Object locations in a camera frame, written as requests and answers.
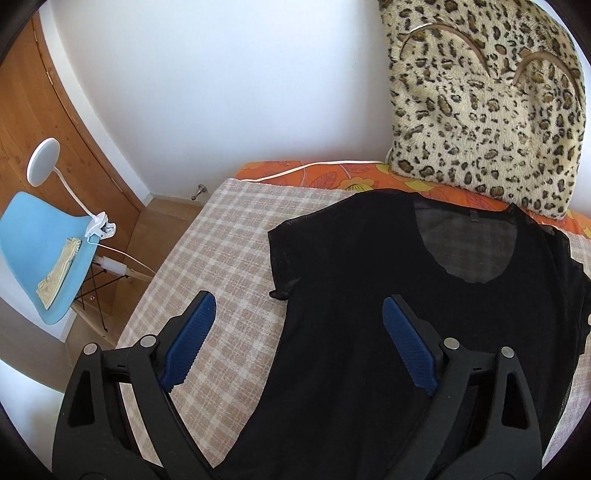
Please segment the black t-shirt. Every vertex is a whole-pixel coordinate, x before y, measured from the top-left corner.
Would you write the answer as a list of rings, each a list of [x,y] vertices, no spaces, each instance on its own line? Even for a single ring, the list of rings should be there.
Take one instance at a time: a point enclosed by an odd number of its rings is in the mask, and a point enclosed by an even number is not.
[[[441,381],[415,328],[513,349],[548,444],[590,331],[590,279],[568,237],[516,206],[492,212],[373,190],[269,234],[287,305],[263,394],[222,479],[382,479]]]

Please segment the white power adapter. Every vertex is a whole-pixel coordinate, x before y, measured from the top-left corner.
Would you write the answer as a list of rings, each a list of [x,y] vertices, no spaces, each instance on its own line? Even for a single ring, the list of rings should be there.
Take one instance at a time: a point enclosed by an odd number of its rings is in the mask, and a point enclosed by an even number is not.
[[[127,275],[127,266],[124,263],[116,261],[106,256],[96,257],[97,263],[99,266],[117,276],[126,276]]]

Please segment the beige folded cloth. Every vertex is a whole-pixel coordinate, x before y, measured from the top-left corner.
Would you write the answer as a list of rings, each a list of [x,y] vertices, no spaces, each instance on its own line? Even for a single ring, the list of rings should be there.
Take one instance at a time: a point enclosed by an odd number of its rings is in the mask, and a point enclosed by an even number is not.
[[[80,246],[81,240],[79,238],[67,238],[57,261],[49,273],[38,283],[36,293],[46,310],[54,303]]]

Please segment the metal door stopper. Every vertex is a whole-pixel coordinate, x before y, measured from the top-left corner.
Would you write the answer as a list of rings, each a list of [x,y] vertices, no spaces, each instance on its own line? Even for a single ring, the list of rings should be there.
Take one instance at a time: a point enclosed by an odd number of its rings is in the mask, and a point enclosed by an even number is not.
[[[197,186],[197,191],[190,197],[191,201],[197,200],[200,195],[204,195],[207,193],[207,187],[204,184],[199,184]]]

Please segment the light blue chair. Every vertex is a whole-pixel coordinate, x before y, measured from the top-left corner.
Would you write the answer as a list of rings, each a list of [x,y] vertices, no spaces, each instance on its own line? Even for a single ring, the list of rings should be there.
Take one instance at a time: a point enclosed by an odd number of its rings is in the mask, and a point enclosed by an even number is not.
[[[88,216],[72,216],[42,199],[20,191],[1,216],[1,252],[16,281],[46,325],[58,323],[85,280],[96,247],[87,242]],[[68,274],[49,308],[37,294],[39,282],[56,264],[66,240],[81,241]]]

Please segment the orange floral bed sheet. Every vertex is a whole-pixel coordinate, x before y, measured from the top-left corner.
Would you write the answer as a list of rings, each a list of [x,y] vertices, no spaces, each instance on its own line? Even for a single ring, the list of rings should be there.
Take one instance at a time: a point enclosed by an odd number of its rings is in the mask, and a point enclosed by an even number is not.
[[[394,174],[376,161],[338,160],[325,162],[249,162],[235,175],[239,180],[277,186],[349,190],[355,193],[376,189],[416,192],[424,197],[478,210],[501,211],[506,204],[460,188]]]

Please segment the leopard print cushion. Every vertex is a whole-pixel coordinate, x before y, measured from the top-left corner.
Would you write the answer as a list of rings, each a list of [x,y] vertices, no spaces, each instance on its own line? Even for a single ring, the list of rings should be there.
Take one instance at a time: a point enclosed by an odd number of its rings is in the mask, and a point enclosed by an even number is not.
[[[564,217],[586,124],[567,31],[530,1],[382,1],[378,9],[390,168]]]

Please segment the wooden door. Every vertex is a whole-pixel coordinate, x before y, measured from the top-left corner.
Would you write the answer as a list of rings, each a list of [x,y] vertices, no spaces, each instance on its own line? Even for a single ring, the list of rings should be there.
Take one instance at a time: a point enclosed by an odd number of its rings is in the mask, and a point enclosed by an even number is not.
[[[37,145],[60,142],[57,167],[93,213],[106,212],[117,231],[107,245],[125,250],[144,206],[107,160],[71,102],[50,57],[40,16],[21,31],[1,65],[1,207],[27,191],[72,214],[83,210],[56,175],[30,186],[26,167]]]

